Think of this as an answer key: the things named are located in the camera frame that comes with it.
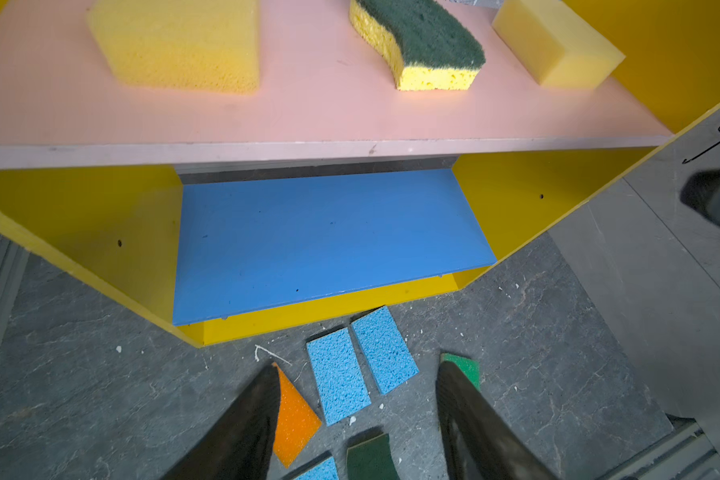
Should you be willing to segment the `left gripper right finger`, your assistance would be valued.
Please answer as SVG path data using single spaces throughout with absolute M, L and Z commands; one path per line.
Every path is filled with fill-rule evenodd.
M 437 414 L 451 479 L 554 479 L 457 364 L 439 365 Z

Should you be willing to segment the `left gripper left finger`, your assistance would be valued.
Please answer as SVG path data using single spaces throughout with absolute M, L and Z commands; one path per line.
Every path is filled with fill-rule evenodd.
M 264 367 L 165 479 L 264 479 L 281 403 L 279 370 Z

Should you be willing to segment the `orange sponge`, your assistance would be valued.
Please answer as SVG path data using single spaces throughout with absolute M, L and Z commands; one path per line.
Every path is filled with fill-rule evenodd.
M 276 363 L 274 366 L 279 375 L 280 407 L 273 451 L 283 466 L 289 468 L 322 422 L 280 366 Z

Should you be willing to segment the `light green sponge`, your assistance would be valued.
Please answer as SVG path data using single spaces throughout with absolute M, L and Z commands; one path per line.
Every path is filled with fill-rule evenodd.
M 480 366 L 475 360 L 453 353 L 442 353 L 440 355 L 440 362 L 451 362 L 455 364 L 476 390 L 481 389 Z

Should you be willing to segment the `dark green sponge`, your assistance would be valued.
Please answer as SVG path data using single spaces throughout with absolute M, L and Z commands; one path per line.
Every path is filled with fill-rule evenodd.
M 351 446 L 347 451 L 349 480 L 399 480 L 389 435 L 383 433 Z
M 352 0 L 349 20 L 399 91 L 467 90 L 486 63 L 481 44 L 437 1 Z

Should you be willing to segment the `yellow sponge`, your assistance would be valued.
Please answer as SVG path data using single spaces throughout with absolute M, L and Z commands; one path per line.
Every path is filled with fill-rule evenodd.
M 234 94 L 259 88 L 258 1 L 97 1 L 86 23 L 123 83 Z
M 565 3 L 509 0 L 493 30 L 534 80 L 545 88 L 597 88 L 625 55 Z

